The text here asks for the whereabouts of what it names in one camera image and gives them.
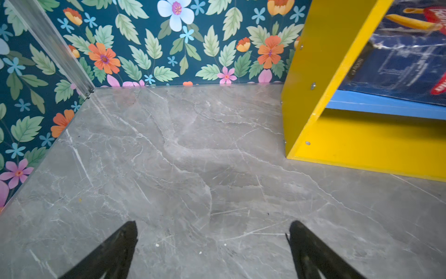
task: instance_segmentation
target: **gray marble floor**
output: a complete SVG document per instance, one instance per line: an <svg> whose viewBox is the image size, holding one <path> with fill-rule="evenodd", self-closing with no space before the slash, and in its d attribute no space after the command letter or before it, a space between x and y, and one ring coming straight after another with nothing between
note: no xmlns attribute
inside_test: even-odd
<svg viewBox="0 0 446 279"><path fill-rule="evenodd" d="M0 215L2 278L56 278L125 221L129 278L296 278L299 219L368 278L445 278L446 184L284 157L281 85L101 88Z"/></svg>

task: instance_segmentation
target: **small blue flower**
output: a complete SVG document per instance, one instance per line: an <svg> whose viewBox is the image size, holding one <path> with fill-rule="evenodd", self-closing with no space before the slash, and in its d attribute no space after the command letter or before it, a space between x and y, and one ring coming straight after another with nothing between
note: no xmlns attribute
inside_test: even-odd
<svg viewBox="0 0 446 279"><path fill-rule="evenodd" d="M86 19L84 19L84 22L89 23L90 28L93 28L93 26L98 26L95 23L96 17L90 17L90 15L87 12L85 13L85 17L86 17Z"/></svg>
<svg viewBox="0 0 446 279"><path fill-rule="evenodd" d="M266 11L265 7L263 7L260 12L259 9L254 8L254 12L256 13L254 16L251 17L251 19L255 19L256 20L256 24L259 24L259 21L264 21L265 17L262 16L262 14Z"/></svg>
<svg viewBox="0 0 446 279"><path fill-rule="evenodd" d="M3 36L3 39L5 41L8 41L9 40L8 36L12 37L13 34L11 32L6 31L6 29L8 29L8 26L4 23L0 28L0 35Z"/></svg>
<svg viewBox="0 0 446 279"><path fill-rule="evenodd" d="M178 62L175 61L175 56L172 56L172 58L168 57L167 59L169 60L167 63L172 65L172 67L175 66L175 64L178 64Z"/></svg>
<svg viewBox="0 0 446 279"><path fill-rule="evenodd" d="M295 12L295 14L291 15L289 19L294 18L294 23L297 23L300 17L305 17L305 14L302 13L305 10L305 8L306 8L305 6L302 6L302 8L299 9L298 6L294 6L293 11Z"/></svg>
<svg viewBox="0 0 446 279"><path fill-rule="evenodd" d="M63 20L61 20L60 18L58 18L57 21L59 21L60 23L62 23L62 25L60 26L60 28L62 28L62 29L66 29L68 33L71 34L71 31L74 30L74 27L73 27L73 26L68 25L68 19L64 18Z"/></svg>
<svg viewBox="0 0 446 279"><path fill-rule="evenodd" d="M18 108L20 108L20 112L23 112L24 110L29 111L28 106L31 105L30 103L26 103L26 104L24 104L24 101L23 101L22 98L19 99L19 103L20 103L20 104L15 104L14 107L18 107Z"/></svg>
<svg viewBox="0 0 446 279"><path fill-rule="evenodd" d="M184 32L184 34L180 34L180 38L185 38L184 39L185 43L188 43L189 40L191 40L191 41L194 40L194 37L191 36L194 33L193 29L187 31L187 27L183 26L183 32Z"/></svg>
<svg viewBox="0 0 446 279"><path fill-rule="evenodd" d="M8 73L12 74L12 72L16 71L17 75L22 75L20 70L24 70L25 66L19 65L19 58L14 57L11 61L9 58L3 58L3 61L8 64L10 67L8 68Z"/></svg>
<svg viewBox="0 0 446 279"><path fill-rule="evenodd" d="M144 81L148 81L150 84L152 84L152 82L155 82L155 80L153 79L153 75L144 75L144 77L146 77L146 79L144 79Z"/></svg>
<svg viewBox="0 0 446 279"><path fill-rule="evenodd" d="M5 151L6 154L12 153L11 155L11 159L14 159L17 155L19 156L23 156L24 154L22 153L22 151L25 150L25 147L19 147L17 145L17 143L13 143L12 144L12 149L8 149Z"/></svg>
<svg viewBox="0 0 446 279"><path fill-rule="evenodd" d="M74 104L72 104L71 107L73 108L74 112L76 112L81 108L81 105L79 105L77 101L74 101Z"/></svg>
<svg viewBox="0 0 446 279"><path fill-rule="evenodd" d="M192 5L190 8L192 10L195 10L195 15L197 16L200 12L204 13L202 6L206 5L206 3L204 1L200 3L200 0L194 0L194 1L195 5Z"/></svg>
<svg viewBox="0 0 446 279"><path fill-rule="evenodd" d="M47 145L47 144L48 144L49 147L51 147L51 145L52 145L51 142L54 140L54 138L51 137L51 133L47 133L47 134L46 134L46 137L40 135L40 136L39 136L39 139L43 140L43 142L42 142L42 147L44 147L44 146Z"/></svg>

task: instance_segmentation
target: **floral wallpaper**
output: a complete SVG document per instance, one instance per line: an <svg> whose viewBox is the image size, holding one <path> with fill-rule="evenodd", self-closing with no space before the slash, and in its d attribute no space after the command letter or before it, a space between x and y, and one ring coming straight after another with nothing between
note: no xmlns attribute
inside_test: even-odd
<svg viewBox="0 0 446 279"><path fill-rule="evenodd" d="M39 0L95 86L284 81L311 0Z"/></svg>
<svg viewBox="0 0 446 279"><path fill-rule="evenodd" d="M0 211L43 159L84 99L0 2Z"/></svg>

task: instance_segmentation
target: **blue shelf board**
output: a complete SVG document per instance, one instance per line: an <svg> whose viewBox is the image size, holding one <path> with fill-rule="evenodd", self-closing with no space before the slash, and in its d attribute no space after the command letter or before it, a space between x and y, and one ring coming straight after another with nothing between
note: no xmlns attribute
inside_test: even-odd
<svg viewBox="0 0 446 279"><path fill-rule="evenodd" d="M446 106L336 90L327 108L446 120Z"/></svg>

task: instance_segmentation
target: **yellow bottom panel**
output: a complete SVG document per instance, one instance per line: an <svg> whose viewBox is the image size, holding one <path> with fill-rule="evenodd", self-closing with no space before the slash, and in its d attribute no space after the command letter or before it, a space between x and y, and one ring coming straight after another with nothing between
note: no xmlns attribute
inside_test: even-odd
<svg viewBox="0 0 446 279"><path fill-rule="evenodd" d="M446 181L446 121L325 109L288 158Z"/></svg>

